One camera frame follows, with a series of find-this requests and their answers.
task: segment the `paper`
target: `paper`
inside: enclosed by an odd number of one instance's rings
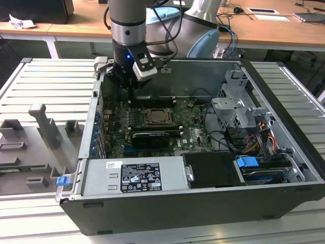
[[[261,14],[255,14],[255,16],[259,20],[290,21],[283,16],[261,15]]]
[[[9,16],[10,16],[9,23],[16,29],[36,27],[36,25],[31,20],[20,20],[13,17],[11,14]]]

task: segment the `white table leg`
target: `white table leg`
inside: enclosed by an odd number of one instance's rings
[[[55,38],[51,36],[47,36],[43,39],[47,44],[51,58],[61,58],[61,54],[56,46]]]
[[[95,43],[94,42],[89,42],[90,43],[90,51],[91,54],[96,54],[96,47],[95,47]]]

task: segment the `sticker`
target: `sticker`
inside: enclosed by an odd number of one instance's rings
[[[121,164],[120,167],[123,193],[162,190],[159,163]]]
[[[175,5],[180,5],[179,1],[177,1],[177,0],[174,0],[174,4]]]
[[[106,163],[107,169],[120,169],[123,161],[108,161]]]

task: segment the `blue plastic latch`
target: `blue plastic latch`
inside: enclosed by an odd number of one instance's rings
[[[255,157],[240,157],[237,159],[239,167],[258,167],[258,161]]]
[[[70,185],[70,176],[60,176],[56,180],[58,187],[65,187]]]

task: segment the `white sticker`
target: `white sticker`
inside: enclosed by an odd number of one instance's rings
[[[107,169],[120,169],[123,161],[108,161],[106,163]]]
[[[152,187],[160,187],[161,186],[161,183],[151,183],[151,186]]]
[[[174,4],[175,4],[175,5],[180,5],[180,4],[179,4],[179,1],[177,1],[177,0],[174,0]]]

